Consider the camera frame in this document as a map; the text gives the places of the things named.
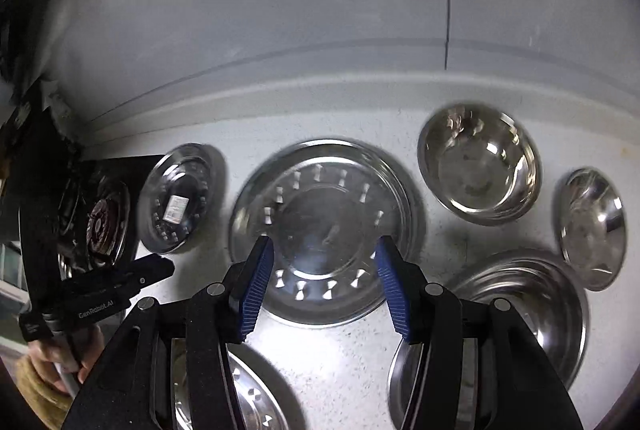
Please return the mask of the person left hand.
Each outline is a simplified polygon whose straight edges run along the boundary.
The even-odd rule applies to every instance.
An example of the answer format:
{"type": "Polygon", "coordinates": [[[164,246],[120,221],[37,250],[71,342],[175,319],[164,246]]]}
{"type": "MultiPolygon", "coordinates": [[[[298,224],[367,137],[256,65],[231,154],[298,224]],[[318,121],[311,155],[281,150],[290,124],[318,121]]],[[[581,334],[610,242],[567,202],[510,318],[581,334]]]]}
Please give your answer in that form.
{"type": "Polygon", "coordinates": [[[55,390],[68,394],[60,372],[66,374],[76,372],[78,382],[82,384],[103,349],[103,332],[98,326],[93,326],[87,332],[86,343],[82,347],[80,358],[73,358],[70,350],[64,344],[58,344],[51,339],[31,341],[28,344],[28,356],[38,376],[46,384],[54,387],[55,390]]]}

